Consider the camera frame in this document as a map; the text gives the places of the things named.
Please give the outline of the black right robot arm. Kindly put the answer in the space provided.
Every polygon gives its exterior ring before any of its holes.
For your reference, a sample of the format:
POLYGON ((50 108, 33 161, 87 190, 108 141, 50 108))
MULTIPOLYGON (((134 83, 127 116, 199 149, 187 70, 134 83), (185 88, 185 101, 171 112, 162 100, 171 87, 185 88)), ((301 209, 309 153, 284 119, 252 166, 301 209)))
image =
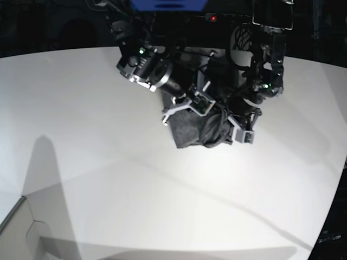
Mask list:
POLYGON ((116 40, 121 43, 117 69, 128 81, 151 92, 161 91, 172 99, 163 110, 164 125, 180 111, 193 111, 201 117, 208 115, 216 101, 206 93, 211 82, 205 79, 203 70, 212 55, 205 56, 199 67, 190 68, 179 63, 172 53, 158 52, 157 47, 148 42, 151 33, 146 25, 137 29, 130 14, 115 1, 96 1, 95 4, 126 17, 111 24, 116 40))

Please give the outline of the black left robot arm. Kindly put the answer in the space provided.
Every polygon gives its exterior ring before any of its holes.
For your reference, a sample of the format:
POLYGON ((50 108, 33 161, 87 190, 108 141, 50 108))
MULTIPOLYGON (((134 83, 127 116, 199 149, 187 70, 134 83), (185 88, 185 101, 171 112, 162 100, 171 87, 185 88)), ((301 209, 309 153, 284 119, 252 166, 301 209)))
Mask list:
POLYGON ((248 67, 236 66, 246 80, 232 91, 228 102, 228 120, 240 143, 254 141, 253 127, 261 115, 258 106, 263 100, 283 93, 286 31, 293 29, 293 6, 293 1, 252 2, 252 57, 248 67))

